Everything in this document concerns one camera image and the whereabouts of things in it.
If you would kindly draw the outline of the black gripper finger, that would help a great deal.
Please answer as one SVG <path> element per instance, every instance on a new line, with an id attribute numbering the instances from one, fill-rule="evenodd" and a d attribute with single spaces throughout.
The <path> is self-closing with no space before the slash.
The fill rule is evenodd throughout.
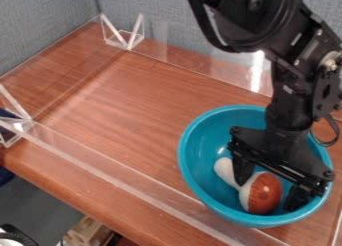
<path id="1" fill-rule="evenodd" d="M 305 185 L 293 185 L 287 197 L 284 209 L 288 212 L 299 210 L 305 206 L 312 198 L 312 188 Z"/>
<path id="2" fill-rule="evenodd" d="M 234 178 L 240 186 L 242 186 L 250 179 L 256 164 L 249 161 L 245 157 L 234 154 L 233 155 L 233 168 L 234 168 Z"/>

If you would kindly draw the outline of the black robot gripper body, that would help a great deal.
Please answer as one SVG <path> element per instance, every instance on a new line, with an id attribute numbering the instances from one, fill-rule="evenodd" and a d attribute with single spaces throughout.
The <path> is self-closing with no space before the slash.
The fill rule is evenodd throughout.
<path id="1" fill-rule="evenodd" d="M 312 196 L 325 195 L 336 174 L 311 148 L 307 131 L 283 133 L 279 129 L 234 126 L 230 134 L 232 155 L 245 157 L 296 185 L 311 187 Z"/>

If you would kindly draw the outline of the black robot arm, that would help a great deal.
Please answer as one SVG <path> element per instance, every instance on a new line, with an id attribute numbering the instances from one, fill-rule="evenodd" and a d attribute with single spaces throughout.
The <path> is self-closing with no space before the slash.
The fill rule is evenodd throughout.
<path id="1" fill-rule="evenodd" d="M 336 173 L 311 150 L 313 124 L 340 130 L 342 39 L 304 0 L 188 0 L 208 41 L 230 53 L 265 52 L 273 97 L 264 130 L 232 128 L 236 181 L 261 166 L 293 182 L 285 210 L 323 196 Z"/>

